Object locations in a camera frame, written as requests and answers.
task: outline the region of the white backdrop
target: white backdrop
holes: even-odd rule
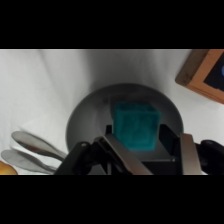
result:
[[[193,134],[196,142],[212,139],[224,145],[224,106],[175,83],[190,52],[0,50],[0,152],[10,147],[21,149],[10,137],[17,130],[26,130],[66,152],[65,129],[75,106],[92,91],[115,83],[139,83],[158,89],[175,103],[185,132]],[[54,159],[36,157],[46,164],[59,165]]]

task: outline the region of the metal plate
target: metal plate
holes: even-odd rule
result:
[[[113,124],[112,108],[118,101],[149,103],[162,113],[161,124],[168,125],[177,135],[183,133],[181,115],[165,95],[137,84],[113,85],[90,94],[75,108],[67,126],[68,150],[77,142],[92,143],[96,137],[105,135],[106,125]],[[155,151],[133,153],[142,161],[170,158],[159,139]]]

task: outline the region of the spoon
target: spoon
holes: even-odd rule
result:
[[[65,153],[55,149],[52,145],[45,142],[44,140],[26,132],[13,132],[12,138],[25,149],[41,156],[52,157],[62,162],[67,156]]]
[[[5,150],[1,156],[10,165],[27,171],[53,175],[57,170],[57,168],[47,166],[39,159],[18,150]]]

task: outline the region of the yellow object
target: yellow object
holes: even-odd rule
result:
[[[0,161],[0,176],[1,175],[18,175],[18,173],[13,167]]]

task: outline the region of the wooden frame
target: wooden frame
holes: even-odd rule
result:
[[[224,49],[194,49],[177,76],[176,82],[209,99],[224,104],[224,92],[204,83],[205,78],[223,53]]]

